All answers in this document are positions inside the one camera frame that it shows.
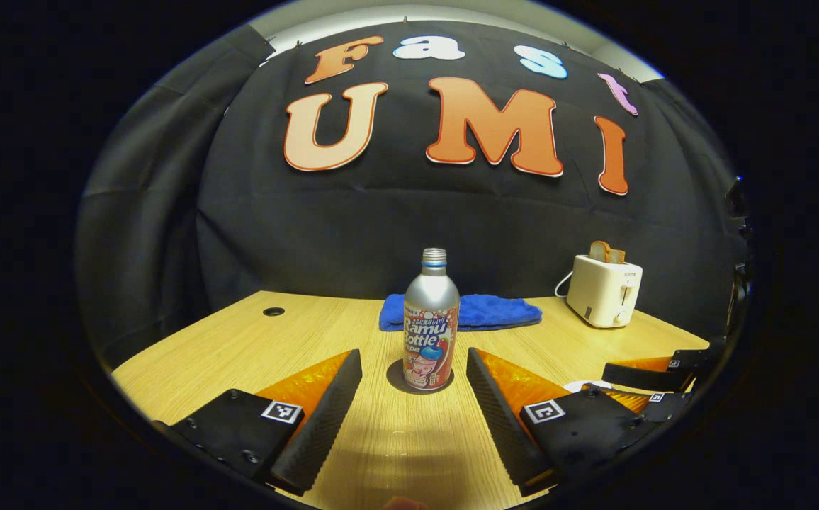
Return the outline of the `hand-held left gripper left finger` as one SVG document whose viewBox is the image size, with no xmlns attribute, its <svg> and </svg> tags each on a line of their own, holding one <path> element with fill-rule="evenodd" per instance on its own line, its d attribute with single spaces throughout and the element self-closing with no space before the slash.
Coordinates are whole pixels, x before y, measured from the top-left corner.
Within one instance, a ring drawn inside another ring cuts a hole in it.
<svg viewBox="0 0 819 510">
<path fill-rule="evenodd" d="M 154 425 L 203 460 L 302 496 L 315 483 L 361 378 L 360 351 L 352 349 L 256 393 L 222 391 L 173 424 Z"/>
</svg>

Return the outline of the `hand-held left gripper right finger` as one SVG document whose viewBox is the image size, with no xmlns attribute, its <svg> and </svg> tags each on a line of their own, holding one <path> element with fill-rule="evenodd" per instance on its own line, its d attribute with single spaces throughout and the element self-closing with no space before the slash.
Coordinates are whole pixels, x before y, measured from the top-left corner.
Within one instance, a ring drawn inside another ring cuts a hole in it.
<svg viewBox="0 0 819 510">
<path fill-rule="evenodd" d="M 604 388 L 569 392 L 479 348 L 465 375 L 523 497 L 592 474 L 658 429 Z"/>
</svg>

